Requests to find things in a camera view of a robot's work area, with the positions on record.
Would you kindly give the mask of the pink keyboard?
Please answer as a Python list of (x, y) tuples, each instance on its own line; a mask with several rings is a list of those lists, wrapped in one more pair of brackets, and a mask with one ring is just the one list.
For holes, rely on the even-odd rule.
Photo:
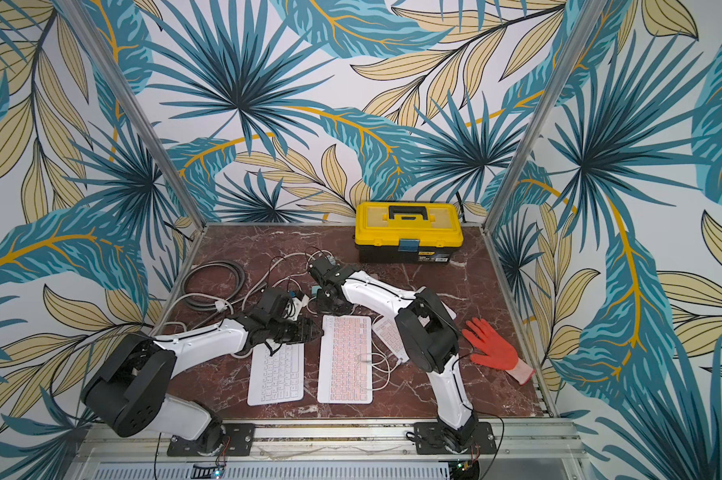
[(393, 316), (377, 320), (372, 331), (401, 362), (424, 372), (442, 373), (458, 353), (454, 312), (440, 301), (394, 304)]
[(372, 329), (368, 316), (322, 319), (318, 393), (322, 404), (371, 404)]

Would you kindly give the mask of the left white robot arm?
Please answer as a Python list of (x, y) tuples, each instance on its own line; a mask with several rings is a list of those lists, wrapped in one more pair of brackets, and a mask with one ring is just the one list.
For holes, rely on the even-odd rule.
[(122, 438), (142, 431), (188, 441), (204, 455), (226, 443), (219, 416), (195, 401), (168, 393), (180, 373), (254, 347), (306, 344), (321, 338), (315, 320), (302, 314), (303, 294), (268, 288), (253, 306), (216, 324), (174, 335), (126, 335), (84, 387), (81, 401)]

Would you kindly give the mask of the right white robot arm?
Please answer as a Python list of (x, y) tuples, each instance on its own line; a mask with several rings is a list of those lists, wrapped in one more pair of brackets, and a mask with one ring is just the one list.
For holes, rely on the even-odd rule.
[(407, 291), (328, 257), (308, 271), (324, 296), (359, 305), (394, 320), (406, 355), (427, 374), (437, 402), (437, 425), (445, 447), (465, 451), (479, 420), (459, 370), (459, 332), (454, 313), (428, 287)]

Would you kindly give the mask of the yellow black toolbox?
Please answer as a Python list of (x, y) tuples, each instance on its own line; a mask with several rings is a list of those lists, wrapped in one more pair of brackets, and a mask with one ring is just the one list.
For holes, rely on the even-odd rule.
[(451, 204), (364, 202), (356, 210), (354, 241), (362, 263), (445, 264), (464, 236)]

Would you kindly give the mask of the red work glove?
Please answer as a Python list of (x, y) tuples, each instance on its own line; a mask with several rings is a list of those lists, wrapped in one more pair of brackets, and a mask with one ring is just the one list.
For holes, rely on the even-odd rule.
[(534, 370), (518, 355), (517, 350), (483, 318), (472, 318), (462, 331), (474, 348), (470, 360), (480, 366), (504, 371), (519, 385), (526, 384)]

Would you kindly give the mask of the white wireless keyboard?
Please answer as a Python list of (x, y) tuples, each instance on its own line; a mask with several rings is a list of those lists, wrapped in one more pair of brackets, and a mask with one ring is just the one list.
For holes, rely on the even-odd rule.
[(247, 404), (294, 402), (304, 396), (304, 345), (270, 341), (253, 349)]

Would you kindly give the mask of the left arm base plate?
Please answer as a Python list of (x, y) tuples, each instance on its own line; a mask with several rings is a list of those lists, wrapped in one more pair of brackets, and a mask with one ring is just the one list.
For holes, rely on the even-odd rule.
[(173, 436), (167, 455), (169, 457), (249, 456), (254, 433), (253, 423), (213, 423), (197, 440)]

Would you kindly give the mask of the aluminium front rail frame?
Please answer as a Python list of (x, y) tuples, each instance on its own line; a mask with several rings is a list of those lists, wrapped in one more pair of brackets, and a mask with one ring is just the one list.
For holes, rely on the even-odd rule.
[(140, 433), (121, 439), (96, 427), (69, 479), (449, 479), (461, 466), (479, 479), (592, 479), (595, 472), (570, 420), (483, 421), (490, 447), (462, 454), (420, 453), (412, 419), (255, 420), (245, 456), (171, 457), (171, 440)]

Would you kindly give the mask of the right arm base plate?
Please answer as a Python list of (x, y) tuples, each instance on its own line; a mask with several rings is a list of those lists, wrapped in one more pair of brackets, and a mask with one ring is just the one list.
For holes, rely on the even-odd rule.
[(500, 440), (486, 422), (477, 423), (470, 434), (459, 433), (442, 422), (417, 422), (405, 436), (418, 455), (494, 454)]

